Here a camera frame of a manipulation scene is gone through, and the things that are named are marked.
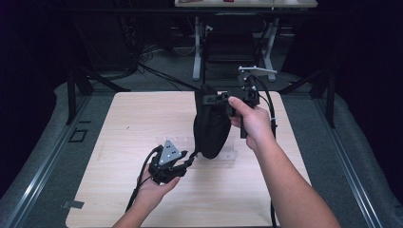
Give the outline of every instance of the dark background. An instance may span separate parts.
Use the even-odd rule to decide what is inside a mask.
[[[104,3],[104,7],[113,6]],[[74,61],[96,69],[127,70],[135,66],[129,61],[132,56],[116,17],[92,18],[92,21],[84,17],[74,25],[50,20],[52,17],[42,11],[44,7],[58,6],[58,2],[52,2],[51,6],[27,0],[1,4],[0,194],[3,195],[41,137],[55,107],[53,90],[67,80]],[[354,16],[348,20],[326,17],[303,20],[283,71],[307,77],[319,69],[332,69],[336,93],[350,107],[392,191],[403,202],[400,120],[403,23],[397,20],[401,8],[397,1],[377,4],[320,0],[315,10],[348,10]],[[91,24],[103,26],[91,29]],[[80,32],[88,40],[78,39]],[[102,57],[112,66],[105,66],[101,58],[91,56],[85,42],[91,43],[97,52],[106,47]]]

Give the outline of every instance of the black pouch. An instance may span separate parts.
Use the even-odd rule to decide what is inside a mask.
[[[210,85],[201,85],[195,91],[196,117],[193,122],[195,151],[201,152],[207,159],[214,159],[222,150],[231,129],[231,121],[225,111],[225,105],[203,104],[205,95],[218,95]]]

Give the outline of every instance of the finger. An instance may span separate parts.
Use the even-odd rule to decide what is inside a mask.
[[[232,107],[234,107],[243,117],[248,116],[249,113],[253,111],[253,109],[250,108],[250,106],[248,106],[247,104],[245,104],[243,101],[241,101],[239,98],[236,97],[229,97],[228,103]]]

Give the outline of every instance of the wooden table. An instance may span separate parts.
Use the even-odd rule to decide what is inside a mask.
[[[278,143],[308,181],[280,96],[270,92]],[[68,227],[110,227],[125,212],[149,152],[169,138],[179,150],[194,149],[193,92],[116,94],[71,208]],[[199,156],[144,227],[268,226],[270,196],[254,153],[231,128],[229,144],[214,160]]]

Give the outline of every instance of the black device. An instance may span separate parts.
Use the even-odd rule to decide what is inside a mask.
[[[219,95],[205,95],[202,98],[204,105],[224,105],[225,114],[228,116],[235,116],[236,110],[228,103],[228,98],[230,96],[237,97],[245,102],[251,108],[260,104],[259,92],[256,87],[256,78],[252,77],[247,71],[243,71],[240,76],[238,76],[238,81],[240,83],[240,88],[230,90],[227,92],[222,92]],[[240,117],[240,137],[246,139],[247,132],[243,126],[243,117]]]
[[[156,183],[168,183],[176,177],[183,177],[186,174],[186,168],[192,165],[194,156],[183,164],[175,166],[178,160],[183,159],[187,151],[180,152],[171,141],[165,141],[164,146],[159,146],[157,155],[151,160],[148,166],[148,172],[152,180]]]

